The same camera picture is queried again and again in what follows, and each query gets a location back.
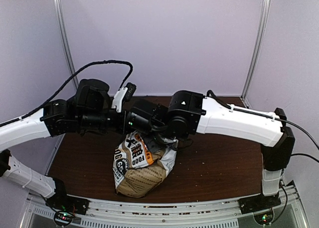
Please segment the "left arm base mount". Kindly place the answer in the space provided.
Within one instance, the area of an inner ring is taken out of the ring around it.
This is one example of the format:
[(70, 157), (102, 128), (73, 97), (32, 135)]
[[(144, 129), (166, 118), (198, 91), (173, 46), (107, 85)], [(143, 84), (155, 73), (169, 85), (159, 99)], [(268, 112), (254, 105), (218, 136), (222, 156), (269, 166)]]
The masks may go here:
[(56, 211), (69, 212), (71, 214), (86, 215), (89, 208), (89, 200), (67, 195), (65, 198), (45, 199), (47, 206)]

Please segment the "dog food bag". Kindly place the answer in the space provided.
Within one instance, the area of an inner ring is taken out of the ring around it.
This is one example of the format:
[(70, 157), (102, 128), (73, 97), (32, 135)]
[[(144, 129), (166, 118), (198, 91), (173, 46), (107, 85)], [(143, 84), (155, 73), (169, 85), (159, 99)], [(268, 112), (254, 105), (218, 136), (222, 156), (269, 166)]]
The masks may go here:
[(151, 135), (127, 134), (114, 152), (113, 175), (117, 194), (141, 198), (161, 184), (175, 165), (178, 140), (160, 144)]

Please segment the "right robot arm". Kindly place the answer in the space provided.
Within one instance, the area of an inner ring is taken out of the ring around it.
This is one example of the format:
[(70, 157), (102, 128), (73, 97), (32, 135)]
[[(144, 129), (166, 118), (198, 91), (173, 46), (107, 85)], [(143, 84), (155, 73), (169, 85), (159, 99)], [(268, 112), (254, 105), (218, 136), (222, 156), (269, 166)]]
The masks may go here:
[(190, 134), (220, 134), (260, 144), (263, 158), (262, 193), (256, 197), (259, 208), (267, 208), (279, 191), (283, 170), (287, 167), (295, 144), (285, 112), (260, 112), (227, 104), (212, 91), (206, 95), (181, 90), (169, 106), (146, 100), (134, 103), (127, 115), (127, 127), (144, 134), (153, 133), (158, 140), (186, 139)]

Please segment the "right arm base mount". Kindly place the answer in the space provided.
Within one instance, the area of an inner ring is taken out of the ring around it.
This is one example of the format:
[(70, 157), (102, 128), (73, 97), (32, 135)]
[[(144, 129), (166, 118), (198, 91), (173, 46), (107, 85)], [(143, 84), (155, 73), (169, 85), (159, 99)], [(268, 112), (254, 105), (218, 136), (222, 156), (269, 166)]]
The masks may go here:
[(238, 200), (241, 214), (254, 213), (271, 207), (279, 206), (281, 200), (279, 194), (264, 196), (263, 194), (241, 198)]

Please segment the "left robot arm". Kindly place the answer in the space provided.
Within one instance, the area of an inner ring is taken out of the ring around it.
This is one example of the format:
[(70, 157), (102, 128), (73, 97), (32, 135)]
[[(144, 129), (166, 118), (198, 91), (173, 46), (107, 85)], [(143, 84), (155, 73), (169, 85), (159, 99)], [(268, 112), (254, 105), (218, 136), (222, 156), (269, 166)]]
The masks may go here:
[(4, 122), (0, 126), (0, 175), (52, 199), (61, 210), (69, 209), (72, 200), (63, 181), (41, 175), (22, 164), (9, 148), (66, 133), (104, 135), (110, 130), (123, 133), (127, 115), (123, 104), (132, 98), (135, 90), (136, 85), (127, 83), (110, 98), (108, 84), (83, 79), (76, 94), (68, 100), (49, 100), (29, 115)]

